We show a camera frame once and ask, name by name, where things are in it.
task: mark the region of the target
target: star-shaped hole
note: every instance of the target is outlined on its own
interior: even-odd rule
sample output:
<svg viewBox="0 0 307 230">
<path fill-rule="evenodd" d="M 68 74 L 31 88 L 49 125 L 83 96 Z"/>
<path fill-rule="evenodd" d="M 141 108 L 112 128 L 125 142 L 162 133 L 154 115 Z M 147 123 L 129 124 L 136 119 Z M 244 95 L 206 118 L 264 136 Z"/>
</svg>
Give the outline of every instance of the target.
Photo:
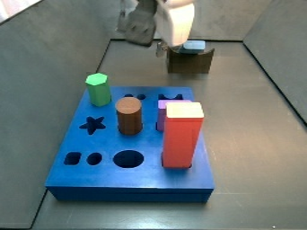
<svg viewBox="0 0 307 230">
<path fill-rule="evenodd" d="M 101 124 L 103 117 L 93 119 L 87 117 L 87 123 L 80 126 L 81 129 L 88 130 L 88 134 L 92 135 L 97 129 L 105 129 L 105 126 Z"/>
</svg>

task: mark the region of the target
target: purple block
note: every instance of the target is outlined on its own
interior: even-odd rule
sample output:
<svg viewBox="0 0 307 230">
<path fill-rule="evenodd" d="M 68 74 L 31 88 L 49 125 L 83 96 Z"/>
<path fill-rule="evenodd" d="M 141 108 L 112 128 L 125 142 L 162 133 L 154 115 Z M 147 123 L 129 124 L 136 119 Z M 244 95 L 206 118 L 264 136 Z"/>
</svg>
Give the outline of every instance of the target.
<svg viewBox="0 0 307 230">
<path fill-rule="evenodd" d="M 159 119 L 158 119 L 158 131 L 164 131 L 164 120 L 167 114 L 168 102 L 191 102 L 190 100 L 159 100 Z"/>
</svg>

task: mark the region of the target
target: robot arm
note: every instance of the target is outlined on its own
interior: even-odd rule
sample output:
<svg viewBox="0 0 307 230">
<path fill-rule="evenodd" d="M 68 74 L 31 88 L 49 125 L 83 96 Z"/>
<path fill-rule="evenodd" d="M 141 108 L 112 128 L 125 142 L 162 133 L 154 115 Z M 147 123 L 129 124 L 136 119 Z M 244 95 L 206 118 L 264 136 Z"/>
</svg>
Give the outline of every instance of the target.
<svg viewBox="0 0 307 230">
<path fill-rule="evenodd" d="M 158 31 L 168 47 L 183 45 L 188 39 L 195 18 L 194 0 L 139 0 L 136 9 L 124 18 L 117 29 L 125 39 L 150 46 Z"/>
</svg>

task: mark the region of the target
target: wooden block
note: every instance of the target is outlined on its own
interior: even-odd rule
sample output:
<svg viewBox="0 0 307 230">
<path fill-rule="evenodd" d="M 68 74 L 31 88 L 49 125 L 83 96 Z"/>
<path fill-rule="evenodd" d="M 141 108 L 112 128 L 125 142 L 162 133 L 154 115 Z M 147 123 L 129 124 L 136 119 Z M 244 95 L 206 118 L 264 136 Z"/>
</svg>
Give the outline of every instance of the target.
<svg viewBox="0 0 307 230">
<path fill-rule="evenodd" d="M 119 130 L 125 135 L 135 135 L 143 128 L 141 102 L 135 97 L 124 97 L 116 103 Z"/>
<path fill-rule="evenodd" d="M 191 167 L 203 120 L 204 113 L 199 102 L 167 103 L 163 167 Z"/>
<path fill-rule="evenodd" d="M 167 66 L 168 73 L 207 74 L 215 49 L 199 54 L 180 54 L 168 49 Z"/>
</svg>

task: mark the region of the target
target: gray table surface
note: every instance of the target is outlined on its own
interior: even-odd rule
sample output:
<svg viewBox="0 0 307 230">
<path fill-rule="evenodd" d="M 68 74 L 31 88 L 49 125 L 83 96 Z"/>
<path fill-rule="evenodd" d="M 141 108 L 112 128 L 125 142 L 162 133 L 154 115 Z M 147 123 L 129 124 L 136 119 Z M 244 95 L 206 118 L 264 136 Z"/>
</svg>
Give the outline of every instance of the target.
<svg viewBox="0 0 307 230">
<path fill-rule="evenodd" d="M 112 41 L 111 85 L 190 86 L 216 189 L 207 204 L 60 202 L 48 192 L 35 229 L 307 228 L 307 133 L 242 43 L 212 42 L 208 75 L 168 74 L 166 58 Z"/>
</svg>

